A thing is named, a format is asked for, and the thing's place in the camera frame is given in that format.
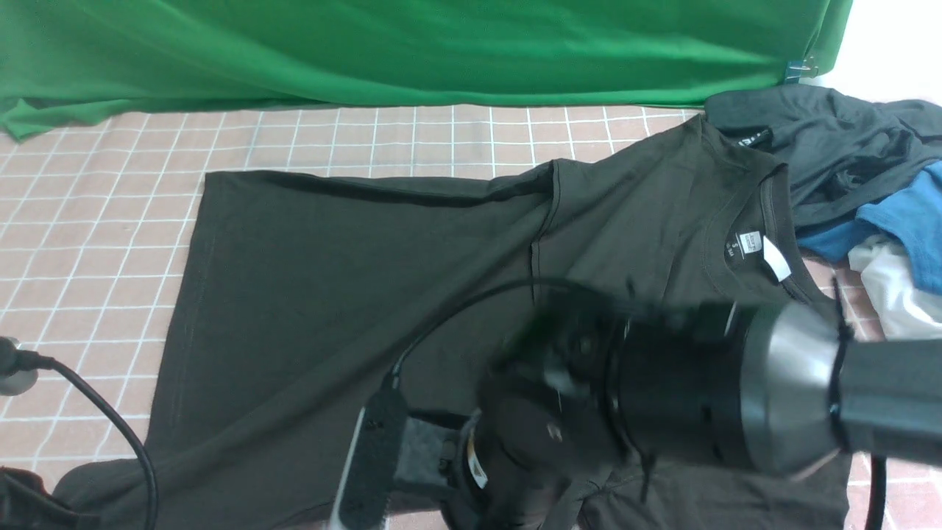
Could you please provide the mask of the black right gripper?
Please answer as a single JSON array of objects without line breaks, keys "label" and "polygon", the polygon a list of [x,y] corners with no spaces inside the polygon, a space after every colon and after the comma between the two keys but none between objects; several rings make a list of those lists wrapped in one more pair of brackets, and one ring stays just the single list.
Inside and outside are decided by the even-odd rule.
[{"label": "black right gripper", "polygon": [[626,455],[594,403],[509,398],[471,416],[415,410],[397,488],[437,502],[451,529],[542,529],[569,487]]}]

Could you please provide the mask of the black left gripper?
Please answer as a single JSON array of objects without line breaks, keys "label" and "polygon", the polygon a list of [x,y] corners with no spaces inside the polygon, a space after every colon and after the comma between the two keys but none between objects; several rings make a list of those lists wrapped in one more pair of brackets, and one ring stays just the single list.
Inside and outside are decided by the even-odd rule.
[{"label": "black left gripper", "polygon": [[98,529],[100,517],[80,513],[45,490],[43,479],[28,470],[1,470],[2,529]]}]

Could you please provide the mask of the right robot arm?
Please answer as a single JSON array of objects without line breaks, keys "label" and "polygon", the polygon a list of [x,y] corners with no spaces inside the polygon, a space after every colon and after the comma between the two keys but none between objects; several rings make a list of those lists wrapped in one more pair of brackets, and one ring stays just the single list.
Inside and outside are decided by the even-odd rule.
[{"label": "right robot arm", "polygon": [[559,292],[484,370],[461,426],[411,417],[393,482],[453,529],[839,529],[847,459],[940,465],[940,342],[859,342],[808,306],[655,308]]}]

